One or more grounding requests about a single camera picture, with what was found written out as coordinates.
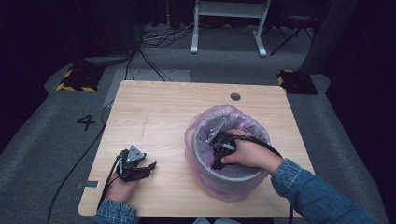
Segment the gray carpet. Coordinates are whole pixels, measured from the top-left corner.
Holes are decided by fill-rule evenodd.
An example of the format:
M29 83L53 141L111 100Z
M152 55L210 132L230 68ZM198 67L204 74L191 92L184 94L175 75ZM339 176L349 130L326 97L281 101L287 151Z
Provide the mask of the gray carpet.
M190 54L190 36L166 48L143 51L161 70L190 71L190 82L277 85L278 70L299 68L309 48L304 33L274 56L262 58L251 30L205 30L196 55ZM268 51L281 41L277 30L263 37ZM60 68L48 80L48 98L0 155L0 223L46 222L56 189L102 129L102 120L110 112L107 108L102 113L103 105L116 74L125 69L126 63L106 69L98 92L56 91L68 67ZM131 68L151 69L140 54L133 58ZM364 208L376 223L388 223L376 184L324 94L329 80L322 75L312 78L319 95L288 95L288 99L316 174ZM92 115L95 123L84 131L85 125L77 121L87 115ZM78 213L82 192L76 185L87 179L98 145L96 141L65 182L53 207L51 223L92 223L91 217ZM287 220L275 218L275 223ZM304 221L295 218L295 223Z

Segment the denim jacket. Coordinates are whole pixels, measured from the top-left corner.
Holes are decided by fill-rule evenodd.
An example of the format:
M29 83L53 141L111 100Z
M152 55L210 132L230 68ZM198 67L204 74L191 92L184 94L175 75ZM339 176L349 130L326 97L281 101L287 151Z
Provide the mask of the denim jacket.
M308 223L374 223L341 192L289 159L283 160L271 182L276 193L287 198L291 207ZM134 223L135 214L136 210L130 206L105 199L93 223ZM235 223L228 220L230 222L219 219L219 223ZM204 218L194 222L201 223L209 222Z

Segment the wooden table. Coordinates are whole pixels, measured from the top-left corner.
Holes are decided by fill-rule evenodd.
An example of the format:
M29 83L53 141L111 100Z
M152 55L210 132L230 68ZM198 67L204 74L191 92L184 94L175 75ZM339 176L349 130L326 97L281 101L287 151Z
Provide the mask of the wooden table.
M241 100L231 99L234 92ZM277 196L270 177L240 203L211 198L198 185L184 156L184 132L195 115L215 105L233 105L253 117L281 155L313 172L285 92L278 86L122 81L89 176L100 181L100 187L85 188L78 211L95 214L116 156L135 145L148 154L141 166L158 162L129 201L141 217L287 217L289 203Z

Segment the pink plastic bag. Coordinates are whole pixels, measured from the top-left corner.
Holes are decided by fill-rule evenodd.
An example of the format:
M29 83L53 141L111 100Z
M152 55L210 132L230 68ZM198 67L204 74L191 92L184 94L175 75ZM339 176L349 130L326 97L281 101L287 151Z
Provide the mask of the pink plastic bag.
M205 192L225 202L240 202L246 199L268 174L260 168L241 164L227 165L221 170L212 169L213 149L205 140L210 133L209 130L224 117L227 121L222 131L242 129L271 145L268 132L252 117L232 105L217 105L192 119L184 135L185 155L192 173Z

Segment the black curtain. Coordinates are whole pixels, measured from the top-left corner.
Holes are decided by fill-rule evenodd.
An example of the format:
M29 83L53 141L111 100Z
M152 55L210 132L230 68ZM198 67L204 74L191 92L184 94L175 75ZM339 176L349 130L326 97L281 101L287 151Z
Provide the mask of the black curtain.
M327 96L396 223L396 5L360 0L322 74Z

